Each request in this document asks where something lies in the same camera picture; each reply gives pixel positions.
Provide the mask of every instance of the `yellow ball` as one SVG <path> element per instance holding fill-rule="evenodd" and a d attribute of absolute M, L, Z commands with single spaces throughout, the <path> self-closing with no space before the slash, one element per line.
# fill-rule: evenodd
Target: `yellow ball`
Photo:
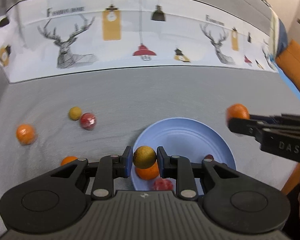
<path fill-rule="evenodd" d="M 72 120 L 78 120 L 82 114 L 80 107 L 73 107 L 69 110 L 69 118 Z"/>
<path fill-rule="evenodd" d="M 152 167 L 156 160 L 157 155 L 149 146 L 140 146 L 133 154 L 133 164 L 139 169 Z"/>

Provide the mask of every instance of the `deer illustration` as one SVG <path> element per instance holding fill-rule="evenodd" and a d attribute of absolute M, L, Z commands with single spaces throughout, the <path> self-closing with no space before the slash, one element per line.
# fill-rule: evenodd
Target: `deer illustration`
<path fill-rule="evenodd" d="M 264 48 L 264 46 L 262 46 L 262 52 L 263 52 L 263 55 L 265 56 L 265 58 L 266 58 L 266 60 L 267 60 L 267 63 L 268 63 L 268 65 L 269 65 L 269 67 L 272 69 L 272 70 L 275 70 L 274 68 L 273 68 L 273 66 L 272 66 L 272 63 L 271 63 L 271 60 L 270 60 L 270 55 L 269 55 L 269 52 L 267 51 L 265 51 L 265 48 Z"/>
<path fill-rule="evenodd" d="M 58 56 L 58 66 L 57 68 L 70 68 L 79 65 L 86 65 L 88 63 L 93 63 L 97 61 L 97 57 L 94 54 L 72 54 L 70 50 L 70 45 L 77 40 L 77 35 L 85 32 L 90 28 L 92 23 L 94 22 L 95 17 L 92 18 L 91 22 L 88 24 L 88 20 L 81 14 L 79 14 L 83 18 L 83 26 L 78 29 L 78 25 L 75 24 L 75 31 L 70 34 L 68 40 L 62 41 L 61 37 L 56 34 L 56 27 L 53 30 L 53 33 L 47 31 L 47 26 L 51 19 L 44 26 L 43 31 L 38 26 L 39 33 L 47 39 L 54 40 L 54 44 L 60 47 L 59 56 Z"/>
<path fill-rule="evenodd" d="M 226 55 L 223 55 L 221 53 L 221 50 L 220 50 L 220 48 L 222 46 L 222 43 L 228 38 L 229 33 L 226 33 L 224 28 L 222 28 L 223 35 L 221 35 L 221 33 L 220 33 L 220 39 L 218 40 L 218 42 L 215 42 L 214 39 L 211 36 L 211 31 L 209 31 L 209 33 L 207 33 L 207 31 L 206 31 L 206 28 L 207 28 L 208 25 L 209 25 L 209 23 L 207 23 L 204 27 L 202 27 L 202 25 L 200 24 L 200 28 L 201 28 L 201 31 L 203 32 L 203 34 L 208 39 L 210 39 L 211 44 L 216 49 L 216 54 L 217 54 L 220 62 L 223 63 L 223 64 L 234 65 L 235 62 L 234 62 L 233 58 L 228 57 Z"/>

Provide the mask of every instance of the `orange fruit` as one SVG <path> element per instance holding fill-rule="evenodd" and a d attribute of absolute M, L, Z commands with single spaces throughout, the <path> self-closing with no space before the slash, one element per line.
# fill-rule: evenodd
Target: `orange fruit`
<path fill-rule="evenodd" d="M 62 160 L 62 162 L 60 163 L 60 166 L 70 163 L 76 159 L 77 159 L 77 157 L 75 157 L 75 156 L 68 156 Z"/>
<path fill-rule="evenodd" d="M 30 124 L 21 124 L 16 130 L 16 137 L 21 144 L 32 144 L 37 138 L 35 129 Z"/>
<path fill-rule="evenodd" d="M 248 109 L 242 104 L 234 104 L 227 108 L 226 121 L 229 122 L 231 118 L 250 119 Z"/>
<path fill-rule="evenodd" d="M 150 168 L 139 169 L 136 167 L 136 173 L 141 179 L 150 180 L 155 179 L 159 175 L 159 168 L 157 162 L 155 162 Z"/>

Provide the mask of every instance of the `blue plate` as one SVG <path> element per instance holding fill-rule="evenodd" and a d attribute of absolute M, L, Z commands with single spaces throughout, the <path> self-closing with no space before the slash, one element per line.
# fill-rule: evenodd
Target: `blue plate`
<path fill-rule="evenodd" d="M 187 157 L 193 163 L 201 163 L 208 154 L 220 163 L 236 169 L 232 152 L 223 138 L 213 129 L 199 121 L 188 118 L 168 118 L 147 127 L 138 137 L 133 152 L 140 146 L 147 145 L 157 151 L 163 146 L 167 155 Z M 138 177 L 132 165 L 131 180 L 135 190 L 152 190 L 155 179 L 143 180 Z M 176 181 L 170 179 L 176 189 Z M 198 193 L 203 194 L 199 179 L 195 179 Z"/>

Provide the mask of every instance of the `plate rim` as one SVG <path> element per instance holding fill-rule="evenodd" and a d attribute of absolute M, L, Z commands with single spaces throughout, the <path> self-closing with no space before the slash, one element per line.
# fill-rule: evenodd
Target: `plate rim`
<path fill-rule="evenodd" d="M 231 155 L 232 155 L 232 158 L 233 158 L 233 160 L 234 160 L 234 168 L 235 168 L 235 170 L 237 170 L 237 163 L 236 163 L 235 158 L 234 158 L 234 156 L 233 156 L 233 152 L 232 152 L 230 146 L 228 145 L 228 143 L 224 140 L 224 138 L 223 138 L 217 131 L 215 131 L 214 129 L 212 129 L 210 126 L 208 126 L 208 125 L 206 125 L 206 124 L 204 124 L 203 122 L 200 122 L 200 121 L 198 121 L 198 120 L 192 119 L 192 118 L 186 118 L 186 117 L 169 117 L 169 118 L 165 118 L 165 119 L 162 119 L 162 120 L 159 120 L 159 121 L 157 121 L 157 122 L 152 123 L 152 124 L 149 125 L 146 129 L 144 129 L 142 133 L 139 134 L 138 138 L 136 139 L 136 141 L 135 141 L 134 144 L 133 144 L 132 150 L 134 151 L 135 145 L 138 143 L 138 141 L 140 140 L 140 138 L 142 137 L 142 135 L 143 135 L 144 133 L 147 132 L 148 129 L 152 128 L 154 125 L 156 125 L 156 124 L 158 124 L 158 123 L 160 123 L 160 122 L 164 122 L 164 121 L 172 120 L 172 119 L 185 119 L 185 120 L 189 120 L 189 121 L 195 121 L 195 122 L 198 122 L 198 123 L 200 123 L 200 124 L 202 124 L 202 125 L 204 125 L 204 126 L 210 128 L 212 131 L 214 131 L 214 132 L 215 132 L 215 133 L 216 133 L 216 134 L 224 141 L 224 143 L 225 143 L 225 144 L 227 145 L 227 147 L 229 148 L 230 153 L 231 153 Z M 132 182 L 132 184 L 133 184 L 133 187 L 136 189 L 135 183 L 134 183 L 134 177 L 135 177 L 135 176 L 131 176 L 131 175 L 130 175 L 130 177 L 131 177 L 131 182 Z"/>

